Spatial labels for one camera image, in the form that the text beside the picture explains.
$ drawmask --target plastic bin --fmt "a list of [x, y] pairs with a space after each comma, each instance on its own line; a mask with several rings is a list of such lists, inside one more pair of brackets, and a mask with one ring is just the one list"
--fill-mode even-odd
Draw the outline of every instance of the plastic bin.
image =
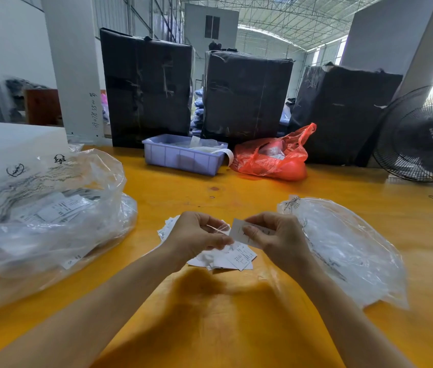
[[[184, 141], [191, 141], [191, 137], [161, 134], [147, 138], [142, 141], [145, 146], [145, 162], [207, 176], [217, 174], [225, 158], [225, 153], [209, 154], [172, 145]], [[219, 145], [224, 145], [224, 148], [228, 147], [228, 144], [224, 142], [219, 142]]]

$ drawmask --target yellow table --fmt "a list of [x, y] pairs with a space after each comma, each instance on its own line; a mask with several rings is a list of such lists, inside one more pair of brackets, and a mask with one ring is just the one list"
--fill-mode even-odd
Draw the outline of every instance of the yellow table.
[[[366, 313], [417, 366], [433, 367], [433, 185], [386, 183], [382, 170], [318, 165], [309, 166], [308, 179], [297, 183], [227, 167], [210, 178], [147, 166], [140, 150], [106, 151], [124, 165], [125, 192], [139, 204], [136, 228], [84, 270], [0, 309], [0, 349], [156, 246], [157, 230], [168, 217], [200, 210], [231, 222], [275, 210], [289, 194], [298, 194], [344, 205], [401, 251], [411, 309], [380, 302]], [[257, 254], [253, 271], [185, 266], [167, 278], [94, 366], [343, 366], [304, 292]]]

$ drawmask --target electric fan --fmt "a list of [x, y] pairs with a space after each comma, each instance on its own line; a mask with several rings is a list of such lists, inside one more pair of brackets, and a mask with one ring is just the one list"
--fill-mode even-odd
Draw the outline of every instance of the electric fan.
[[433, 85], [384, 109], [373, 157], [394, 176], [433, 182]]

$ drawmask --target black plastic wrap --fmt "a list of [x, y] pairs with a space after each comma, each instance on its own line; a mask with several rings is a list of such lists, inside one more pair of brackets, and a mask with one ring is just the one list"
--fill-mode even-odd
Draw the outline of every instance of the black plastic wrap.
[[193, 48], [100, 31], [113, 146], [143, 148], [159, 134], [188, 135]]
[[306, 67], [287, 132], [317, 124], [307, 142], [308, 163], [366, 166], [380, 114], [402, 77], [332, 63]]
[[229, 145], [275, 137], [292, 68], [291, 59], [208, 51], [203, 137]]

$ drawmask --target hand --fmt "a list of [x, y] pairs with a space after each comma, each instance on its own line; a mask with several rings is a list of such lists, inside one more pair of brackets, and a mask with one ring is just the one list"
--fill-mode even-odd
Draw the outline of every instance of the hand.
[[244, 233], [260, 245], [276, 266], [284, 272], [316, 264], [307, 244], [307, 238], [298, 219], [291, 214], [264, 212], [245, 220], [276, 231], [266, 235], [254, 226], [244, 226]]
[[226, 223], [205, 213], [187, 211], [181, 214], [162, 247], [175, 251], [179, 269], [205, 249], [223, 249], [234, 240], [210, 228], [221, 229]]

